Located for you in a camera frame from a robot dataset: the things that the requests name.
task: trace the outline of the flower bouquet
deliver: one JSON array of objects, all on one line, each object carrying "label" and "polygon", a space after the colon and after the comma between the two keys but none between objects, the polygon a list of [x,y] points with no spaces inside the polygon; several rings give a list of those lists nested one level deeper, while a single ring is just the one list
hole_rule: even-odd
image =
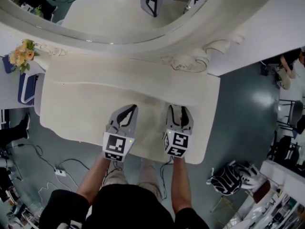
[{"label": "flower bouquet", "polygon": [[26,70],[30,70],[28,61],[33,61],[34,56],[39,56],[39,53],[34,51],[34,47],[35,43],[33,41],[25,39],[21,46],[9,54],[10,63],[14,65],[12,71],[19,70],[23,74]]}]

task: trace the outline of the white mirror frame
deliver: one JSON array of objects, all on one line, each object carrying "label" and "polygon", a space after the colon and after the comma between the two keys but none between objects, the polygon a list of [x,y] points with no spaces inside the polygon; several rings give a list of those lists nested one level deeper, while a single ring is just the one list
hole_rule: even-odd
[{"label": "white mirror frame", "polygon": [[179,19],[152,33],[107,38],[64,28],[29,14],[9,0],[0,0],[0,27],[17,37],[68,53],[120,55],[171,65],[177,70],[201,72],[210,60],[207,54],[208,49],[214,48],[212,44],[230,41],[234,37],[230,35],[267,1],[200,0]]}]

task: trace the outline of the hand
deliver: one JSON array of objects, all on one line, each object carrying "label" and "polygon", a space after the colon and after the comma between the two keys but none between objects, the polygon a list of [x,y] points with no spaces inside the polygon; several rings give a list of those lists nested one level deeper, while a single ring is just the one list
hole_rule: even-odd
[{"label": "hand", "polygon": [[288,74],[288,75],[291,75],[291,73],[292,73],[291,70],[290,70],[290,69],[287,69],[287,74]]}]

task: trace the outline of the black chair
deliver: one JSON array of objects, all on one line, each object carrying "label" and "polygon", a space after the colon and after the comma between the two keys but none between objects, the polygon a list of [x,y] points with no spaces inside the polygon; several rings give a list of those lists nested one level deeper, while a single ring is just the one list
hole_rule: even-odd
[{"label": "black chair", "polygon": [[267,157],[271,156],[270,159],[275,161],[278,164],[283,164],[287,157],[291,160],[291,163],[296,165],[299,159],[298,148],[300,147],[298,143],[294,144],[291,142],[291,136],[284,136],[279,142],[276,142],[277,132],[274,132],[274,143],[270,146],[270,151],[267,154]]},{"label": "black chair", "polygon": [[287,122],[277,121],[278,123],[280,123],[279,124],[280,128],[288,131],[296,130],[298,122],[302,119],[302,114],[304,109],[303,103],[301,101],[284,100],[284,99],[280,99],[280,101],[289,102],[289,104],[283,104],[283,106],[285,105],[290,106],[289,115],[286,116]]}]

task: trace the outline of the orange flower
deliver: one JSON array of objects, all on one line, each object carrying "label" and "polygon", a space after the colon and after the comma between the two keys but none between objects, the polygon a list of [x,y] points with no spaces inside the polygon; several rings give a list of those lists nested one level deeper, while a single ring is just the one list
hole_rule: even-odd
[{"label": "orange flower", "polygon": [[15,56],[17,57],[17,56],[20,56],[21,55],[21,52],[19,51],[19,49],[18,48],[16,48],[16,50],[15,50]]},{"label": "orange flower", "polygon": [[25,52],[25,60],[32,60],[32,58],[34,57],[34,53],[34,51],[27,50]]},{"label": "orange flower", "polygon": [[17,57],[16,65],[18,67],[20,67],[24,62],[25,62],[24,55],[20,55],[20,56]]},{"label": "orange flower", "polygon": [[21,51],[25,51],[28,47],[28,43],[27,42],[23,42],[21,46],[19,46],[17,49],[21,50]]},{"label": "orange flower", "polygon": [[11,64],[15,64],[16,63],[16,55],[14,53],[12,53],[12,55],[10,55],[10,63]]}]

